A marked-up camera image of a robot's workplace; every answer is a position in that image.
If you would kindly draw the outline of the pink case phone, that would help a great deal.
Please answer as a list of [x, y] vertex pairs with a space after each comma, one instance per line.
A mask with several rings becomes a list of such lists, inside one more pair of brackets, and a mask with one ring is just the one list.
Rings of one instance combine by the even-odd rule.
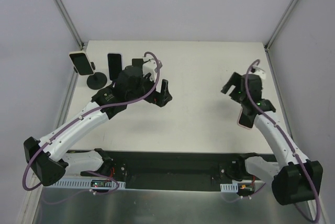
[[240, 112], [238, 125], [247, 129], [252, 129], [254, 125], [254, 117], [246, 115], [243, 111]]

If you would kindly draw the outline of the black folding phone stand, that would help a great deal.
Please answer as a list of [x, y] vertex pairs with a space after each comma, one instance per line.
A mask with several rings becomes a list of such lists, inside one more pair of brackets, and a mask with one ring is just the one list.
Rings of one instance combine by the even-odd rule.
[[135, 66], [135, 67], [138, 67], [138, 68], [142, 68], [143, 63], [144, 63], [144, 61], [143, 61], [142, 58], [132, 59], [132, 62], [131, 62], [132, 66]]

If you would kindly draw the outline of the lilac case phone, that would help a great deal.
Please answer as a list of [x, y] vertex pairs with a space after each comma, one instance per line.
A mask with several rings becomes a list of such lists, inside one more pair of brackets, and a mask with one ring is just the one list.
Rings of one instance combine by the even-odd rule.
[[109, 79], [115, 81], [122, 71], [122, 55], [120, 53], [107, 54]]

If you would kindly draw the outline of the black clamp phone stand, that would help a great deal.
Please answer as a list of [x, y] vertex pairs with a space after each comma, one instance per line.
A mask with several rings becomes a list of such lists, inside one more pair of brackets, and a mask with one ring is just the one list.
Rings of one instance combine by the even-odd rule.
[[74, 66], [75, 73], [80, 76], [86, 76], [86, 85], [93, 90], [99, 90], [103, 88], [107, 83], [107, 76], [102, 72], [96, 72], [94, 62], [89, 64], [77, 64]]

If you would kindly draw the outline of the cream case phone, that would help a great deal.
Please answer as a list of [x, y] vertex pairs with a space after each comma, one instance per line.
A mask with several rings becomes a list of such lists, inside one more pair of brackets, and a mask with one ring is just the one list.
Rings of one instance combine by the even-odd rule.
[[69, 57], [79, 75], [93, 75], [94, 69], [85, 51], [73, 51], [69, 53]]

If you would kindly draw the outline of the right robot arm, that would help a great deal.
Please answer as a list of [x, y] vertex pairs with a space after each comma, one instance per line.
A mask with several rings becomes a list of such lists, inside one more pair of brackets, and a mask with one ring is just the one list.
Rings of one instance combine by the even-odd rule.
[[256, 127], [278, 163], [274, 166], [256, 153], [243, 154], [236, 165], [236, 175], [244, 180], [254, 175], [270, 185], [281, 205], [317, 199], [323, 168], [320, 162], [305, 155], [280, 127], [275, 107], [268, 99], [262, 98], [261, 78], [256, 74], [234, 72], [221, 92], [229, 94], [241, 105], [238, 124], [248, 129]]

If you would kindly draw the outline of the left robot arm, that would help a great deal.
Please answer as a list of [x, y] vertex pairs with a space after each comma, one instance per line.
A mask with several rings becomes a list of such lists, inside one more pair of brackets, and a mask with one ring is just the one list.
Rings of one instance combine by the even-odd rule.
[[28, 138], [24, 142], [26, 161], [40, 184], [50, 186], [70, 174], [111, 175], [113, 162], [102, 149], [83, 153], [68, 153], [68, 150], [131, 103], [145, 100], [159, 107], [165, 106], [172, 100], [168, 81], [163, 79], [161, 90], [157, 92], [156, 80], [158, 77], [142, 68], [128, 66], [112, 84], [100, 89], [72, 120], [39, 140]]

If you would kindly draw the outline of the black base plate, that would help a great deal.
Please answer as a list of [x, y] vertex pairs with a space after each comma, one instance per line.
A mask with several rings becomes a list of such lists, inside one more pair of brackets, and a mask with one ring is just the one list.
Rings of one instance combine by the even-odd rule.
[[243, 159], [256, 153], [104, 151], [95, 173], [124, 182], [127, 189], [218, 192], [222, 184], [251, 180]]

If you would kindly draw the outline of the right aluminium frame post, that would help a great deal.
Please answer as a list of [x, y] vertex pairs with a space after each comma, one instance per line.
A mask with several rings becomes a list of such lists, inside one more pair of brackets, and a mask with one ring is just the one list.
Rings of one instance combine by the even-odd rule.
[[280, 34], [281, 30], [283, 29], [284, 25], [288, 21], [290, 15], [294, 11], [295, 7], [297, 6], [300, 0], [290, 0], [287, 7], [285, 8], [283, 14], [281, 15], [278, 23], [276, 24], [273, 32], [271, 33], [269, 39], [264, 44], [264, 49], [268, 52], [273, 45], [274, 41], [276, 40], [277, 36]]

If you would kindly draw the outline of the aluminium frame post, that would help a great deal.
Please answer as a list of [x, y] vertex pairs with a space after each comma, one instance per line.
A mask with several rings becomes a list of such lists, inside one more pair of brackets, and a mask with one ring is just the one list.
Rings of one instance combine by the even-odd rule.
[[82, 50], [84, 48], [84, 41], [82, 40], [71, 16], [68, 13], [66, 6], [64, 5], [63, 0], [53, 0], [65, 25], [67, 26], [70, 34], [72, 35], [74, 41], [78, 45], [78, 47]]
[[290, 0], [287, 7], [285, 8], [283, 14], [281, 15], [278, 23], [276, 24], [273, 32], [271, 33], [269, 39], [264, 44], [264, 49], [268, 52], [273, 45], [274, 41], [276, 40], [277, 36], [280, 34], [281, 30], [283, 29], [284, 25], [288, 21], [290, 15], [294, 11], [295, 7], [297, 6], [300, 0]]

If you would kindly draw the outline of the left aluminium frame post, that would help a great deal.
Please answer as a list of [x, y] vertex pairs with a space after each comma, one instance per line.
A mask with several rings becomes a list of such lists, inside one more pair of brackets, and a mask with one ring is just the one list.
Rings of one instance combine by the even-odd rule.
[[78, 47], [82, 50], [84, 48], [84, 41], [82, 40], [71, 16], [68, 13], [66, 6], [64, 5], [63, 0], [53, 0], [65, 25], [67, 26], [70, 34], [72, 35], [74, 41], [78, 45]]

